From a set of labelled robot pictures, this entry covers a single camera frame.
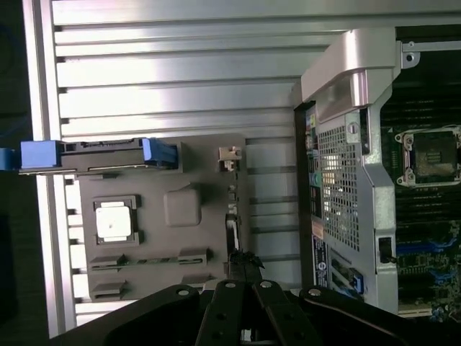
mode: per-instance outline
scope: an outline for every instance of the blue connector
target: blue connector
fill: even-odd
[[[61,150],[58,141],[21,142],[21,168],[53,168],[61,165]]]
[[[357,272],[355,269],[351,268],[350,271],[352,272],[352,286],[354,287],[355,291],[358,294],[364,293],[364,283],[363,283],[363,275]]]
[[[430,241],[429,243],[432,244],[436,249],[447,249],[449,247],[452,247],[453,244],[457,241],[457,238],[452,238],[450,241],[447,241],[446,243],[436,243],[435,241]]]
[[[14,171],[19,168],[19,159],[13,149],[0,148],[0,171]]]
[[[444,273],[444,274],[436,272],[435,270],[430,270],[429,272],[431,273],[432,276],[434,276],[436,285],[441,285],[445,281],[451,280],[457,274],[455,270],[452,272]]]
[[[146,163],[153,162],[157,166],[169,164],[178,165],[178,149],[156,138],[143,138],[143,154]]]

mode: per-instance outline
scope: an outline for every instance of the metal mesh grille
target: metal mesh grille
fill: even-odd
[[[359,251],[357,160],[344,126],[318,135],[325,232]]]

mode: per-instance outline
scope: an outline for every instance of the gray plastic panel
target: gray plastic panel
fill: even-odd
[[[95,259],[97,261],[97,257],[113,259],[122,254],[129,260],[171,257],[178,257],[178,260],[181,260],[185,258],[184,254],[189,254],[188,249],[191,248],[208,248],[212,256],[201,264],[180,265],[172,260],[165,263],[125,266],[122,269],[95,270],[89,267],[89,292],[93,299],[97,294],[101,294],[98,293],[98,287],[107,283],[125,283],[120,296],[114,295],[112,300],[130,300],[142,298],[167,286],[180,283],[183,278],[225,277],[223,263],[227,261],[228,256],[225,233],[228,187],[234,185],[236,181],[233,173],[218,171],[218,148],[239,146],[245,155],[245,138],[240,135],[223,135],[164,140],[181,146],[182,173],[139,169],[126,171],[118,177],[109,179],[79,178],[87,262],[94,262]],[[242,220],[241,243],[246,249],[250,249],[245,157],[241,161],[237,181],[238,210]],[[200,190],[201,222],[198,226],[168,227],[164,213],[164,194],[189,184],[193,184]],[[111,196],[129,195],[137,195],[140,198],[137,209],[132,210],[133,214],[136,214],[140,245],[134,247],[128,243],[124,245],[123,242],[117,245],[98,244],[95,237],[97,230],[94,201],[101,200],[101,197],[110,200]],[[200,253],[198,257],[203,258],[204,252]]]

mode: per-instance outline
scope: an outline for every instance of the circuit board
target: circuit board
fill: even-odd
[[[395,183],[399,310],[432,321],[461,322],[457,98],[452,89],[396,89],[381,111],[382,160]]]

